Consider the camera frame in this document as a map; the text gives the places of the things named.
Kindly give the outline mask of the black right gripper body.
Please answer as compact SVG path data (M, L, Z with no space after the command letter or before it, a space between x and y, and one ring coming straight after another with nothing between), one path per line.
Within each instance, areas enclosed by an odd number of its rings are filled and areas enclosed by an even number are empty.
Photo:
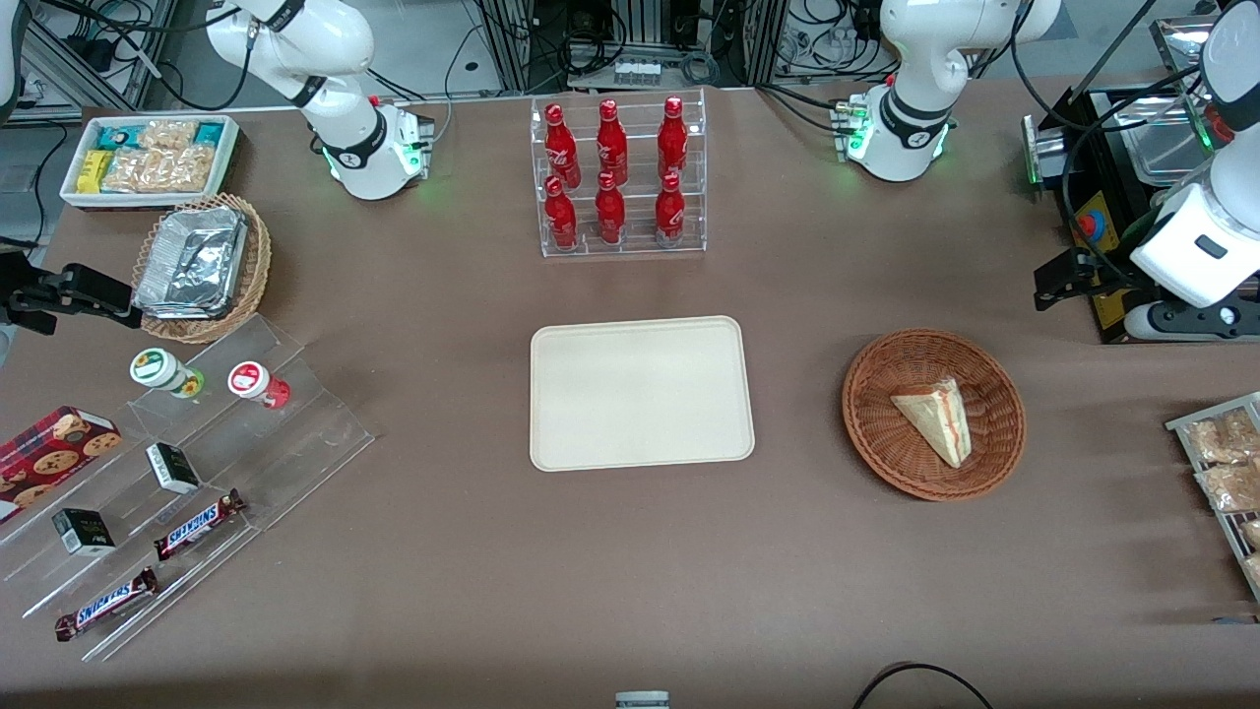
M18 309L15 297L26 288L39 287L45 271L29 262L23 251L1 252L1 322L4 326L26 327L28 331L45 331L45 315L40 311Z

